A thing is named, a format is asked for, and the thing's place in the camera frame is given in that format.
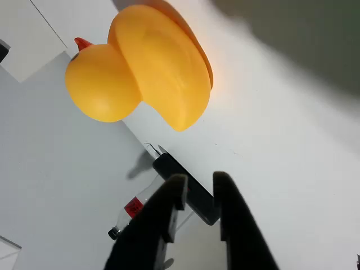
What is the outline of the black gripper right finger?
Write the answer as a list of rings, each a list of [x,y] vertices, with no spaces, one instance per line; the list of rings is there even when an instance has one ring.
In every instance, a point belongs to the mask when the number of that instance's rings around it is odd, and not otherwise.
[[[220,238],[226,242],[228,269],[278,269],[278,265],[235,182],[213,173],[214,205],[220,211]]]

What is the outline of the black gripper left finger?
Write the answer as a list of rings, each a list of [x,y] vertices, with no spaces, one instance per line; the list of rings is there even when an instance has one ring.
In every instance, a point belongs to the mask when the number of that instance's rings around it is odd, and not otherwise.
[[[188,178],[175,174],[151,184],[120,211],[108,232],[115,241],[105,269],[166,269],[167,244],[176,235],[178,212],[186,206]]]

